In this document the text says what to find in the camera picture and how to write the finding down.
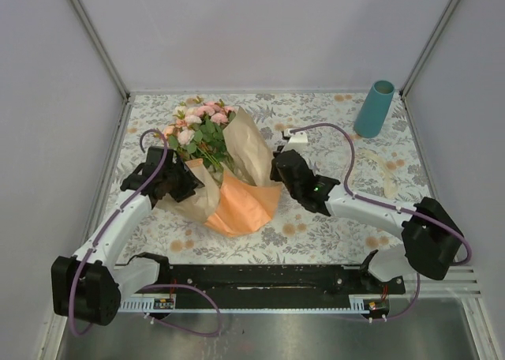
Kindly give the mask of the orange beige wrapping paper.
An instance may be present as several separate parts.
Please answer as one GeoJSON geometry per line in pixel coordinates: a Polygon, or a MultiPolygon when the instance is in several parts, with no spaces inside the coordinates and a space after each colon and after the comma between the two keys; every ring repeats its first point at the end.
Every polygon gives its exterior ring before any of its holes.
{"type": "Polygon", "coordinates": [[[161,209],[177,212],[228,237],[251,234],[269,223],[282,189],[270,179],[272,150],[252,117],[243,109],[236,110],[236,117],[224,129],[234,169],[212,174],[202,159],[184,160],[204,187],[182,202],[171,196],[159,202],[161,209]]]}

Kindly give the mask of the pink flower bunch green stems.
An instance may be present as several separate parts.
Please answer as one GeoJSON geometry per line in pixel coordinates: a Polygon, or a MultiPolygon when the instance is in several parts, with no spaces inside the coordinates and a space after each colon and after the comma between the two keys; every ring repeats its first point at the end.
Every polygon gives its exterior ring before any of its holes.
{"type": "Polygon", "coordinates": [[[236,108],[222,100],[189,98],[174,108],[174,121],[163,130],[163,136],[183,160],[202,159],[212,174],[221,174],[225,168],[232,171],[234,161],[226,148],[224,129],[236,114],[236,108]]]}

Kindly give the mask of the cream printed ribbon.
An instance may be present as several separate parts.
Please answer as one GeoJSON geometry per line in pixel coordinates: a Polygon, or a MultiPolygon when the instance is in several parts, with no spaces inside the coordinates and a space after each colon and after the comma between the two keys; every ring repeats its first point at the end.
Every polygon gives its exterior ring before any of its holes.
{"type": "Polygon", "coordinates": [[[373,161],[383,176],[383,194],[388,199],[395,199],[398,193],[398,187],[394,184],[394,174],[392,170],[387,167],[387,162],[375,152],[368,149],[359,149],[358,154],[362,158],[373,161]]]}

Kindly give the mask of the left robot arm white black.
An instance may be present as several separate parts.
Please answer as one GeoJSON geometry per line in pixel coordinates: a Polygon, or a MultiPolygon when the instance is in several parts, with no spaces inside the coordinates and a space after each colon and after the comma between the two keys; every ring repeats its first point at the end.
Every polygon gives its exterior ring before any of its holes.
{"type": "Polygon", "coordinates": [[[167,290],[167,257],[141,253],[122,268],[115,265],[139,223],[164,197],[182,202],[201,187],[179,154],[151,146],[146,160],[123,180],[115,206],[92,236],[72,256],[59,256],[52,264],[54,313],[105,326],[136,292],[146,287],[155,293],[167,290]]]}

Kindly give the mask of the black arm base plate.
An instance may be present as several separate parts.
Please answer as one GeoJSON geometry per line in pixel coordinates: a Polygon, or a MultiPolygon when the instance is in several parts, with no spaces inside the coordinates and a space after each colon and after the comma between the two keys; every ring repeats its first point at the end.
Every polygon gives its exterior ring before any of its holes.
{"type": "Polygon", "coordinates": [[[338,264],[169,264],[161,267],[155,282],[188,284],[202,291],[224,287],[303,287],[344,294],[406,293],[400,276],[385,283],[358,266],[338,264]]]}

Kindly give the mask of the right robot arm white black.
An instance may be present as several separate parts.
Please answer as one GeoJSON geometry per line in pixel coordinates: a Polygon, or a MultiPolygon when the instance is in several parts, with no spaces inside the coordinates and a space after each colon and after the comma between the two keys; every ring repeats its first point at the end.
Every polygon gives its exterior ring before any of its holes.
{"type": "Polygon", "coordinates": [[[289,150],[275,154],[271,180],[282,182],[291,197],[312,213],[353,219],[402,240],[400,246],[370,253],[359,274],[361,288],[375,294],[397,276],[413,272],[445,278],[466,241],[454,220],[435,199],[416,204],[352,194],[339,180],[314,174],[302,156],[289,150]]]}

